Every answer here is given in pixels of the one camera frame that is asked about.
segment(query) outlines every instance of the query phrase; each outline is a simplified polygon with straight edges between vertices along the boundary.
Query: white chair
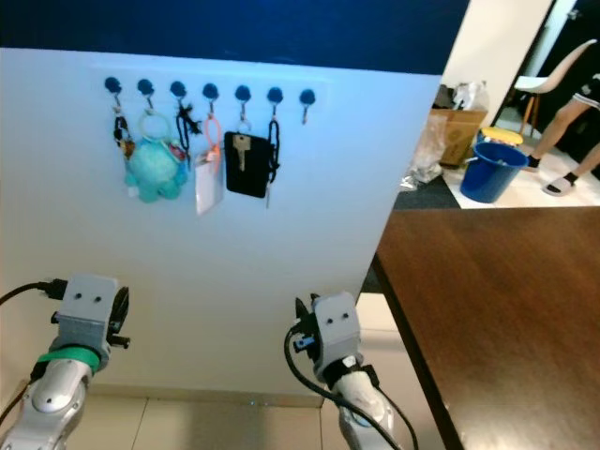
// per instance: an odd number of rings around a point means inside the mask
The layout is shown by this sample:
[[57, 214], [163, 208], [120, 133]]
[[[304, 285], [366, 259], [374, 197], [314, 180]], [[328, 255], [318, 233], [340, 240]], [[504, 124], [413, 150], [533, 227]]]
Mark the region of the white chair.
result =
[[558, 86], [563, 80], [564, 75], [569, 68], [573, 66], [573, 63], [578, 60], [578, 58], [583, 54], [583, 52], [586, 51], [588, 47], [596, 42], [596, 39], [590, 39], [576, 47], [572, 52], [564, 57], [559, 65], [556, 66], [554, 70], [552, 70], [552, 73], [550, 73], [547, 77], [518, 77], [517, 82], [515, 83], [515, 89], [532, 94], [532, 97], [527, 103], [525, 115], [523, 115], [523, 121], [521, 122], [519, 134], [523, 134], [523, 129], [525, 129], [525, 125], [529, 120], [529, 115], [531, 114], [533, 108], [532, 130], [530, 136], [533, 135], [533, 130], [537, 126], [537, 113], [540, 108], [540, 95], [554, 90], [556, 86]]

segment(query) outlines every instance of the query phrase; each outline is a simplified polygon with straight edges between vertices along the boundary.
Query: silver key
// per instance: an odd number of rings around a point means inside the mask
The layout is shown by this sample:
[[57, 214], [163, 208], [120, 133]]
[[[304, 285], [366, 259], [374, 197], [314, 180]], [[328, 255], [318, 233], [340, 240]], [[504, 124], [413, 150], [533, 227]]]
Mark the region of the silver key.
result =
[[243, 134], [233, 135], [233, 148], [237, 150], [237, 156], [240, 159], [240, 171], [246, 169], [246, 152], [250, 150], [250, 138]]
[[269, 203], [271, 202], [271, 183], [266, 185], [266, 209], [269, 209]]

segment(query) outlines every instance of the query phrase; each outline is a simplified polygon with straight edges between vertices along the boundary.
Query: card holder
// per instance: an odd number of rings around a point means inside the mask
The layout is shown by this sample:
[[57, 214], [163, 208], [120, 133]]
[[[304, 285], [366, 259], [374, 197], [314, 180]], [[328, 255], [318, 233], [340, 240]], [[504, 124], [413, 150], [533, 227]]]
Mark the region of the card holder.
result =
[[263, 199], [273, 171], [273, 152], [273, 145], [265, 138], [225, 133], [227, 189]]
[[223, 171], [220, 161], [212, 155], [196, 160], [196, 213], [198, 216], [223, 200]]

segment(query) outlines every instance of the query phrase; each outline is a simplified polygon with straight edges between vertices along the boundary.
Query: floor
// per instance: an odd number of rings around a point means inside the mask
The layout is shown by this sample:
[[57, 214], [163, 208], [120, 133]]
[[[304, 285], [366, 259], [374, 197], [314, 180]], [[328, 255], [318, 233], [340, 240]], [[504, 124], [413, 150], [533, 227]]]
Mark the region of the floor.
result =
[[[514, 108], [504, 109], [496, 125], [501, 128], [518, 131], [520, 128], [520, 116], [517, 110]], [[525, 143], [521, 146], [521, 150], [526, 154], [531, 153], [541, 136], [535, 130], [533, 136], [530, 138], [530, 130], [531, 126], [526, 126], [524, 130], [524, 135], [526, 136]], [[460, 183], [464, 176], [464, 169], [444, 170], [443, 180], [463, 209], [600, 206], [600, 180], [590, 173], [580, 177], [577, 180], [576, 188], [563, 197], [553, 197], [542, 191], [543, 186], [566, 175], [575, 169], [577, 165], [568, 155], [558, 149], [553, 149], [542, 159], [538, 173], [521, 171], [501, 198], [495, 203], [476, 202], [460, 193]]]
[[[381, 294], [361, 294], [358, 314], [366, 363], [377, 369], [382, 388], [411, 418], [420, 447], [443, 450], [385, 299]], [[411, 448], [408, 432], [399, 419], [395, 434], [403, 448]], [[348, 446], [339, 431], [338, 410], [330, 402], [321, 409], [275, 408], [91, 396], [67, 448], [347, 450]]]

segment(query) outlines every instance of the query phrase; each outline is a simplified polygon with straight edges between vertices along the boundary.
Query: brown table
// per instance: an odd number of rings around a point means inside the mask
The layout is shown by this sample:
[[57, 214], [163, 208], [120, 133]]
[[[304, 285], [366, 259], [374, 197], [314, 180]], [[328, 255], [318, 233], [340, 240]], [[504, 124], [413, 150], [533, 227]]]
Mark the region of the brown table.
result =
[[600, 208], [395, 212], [373, 265], [449, 450], [600, 449]]

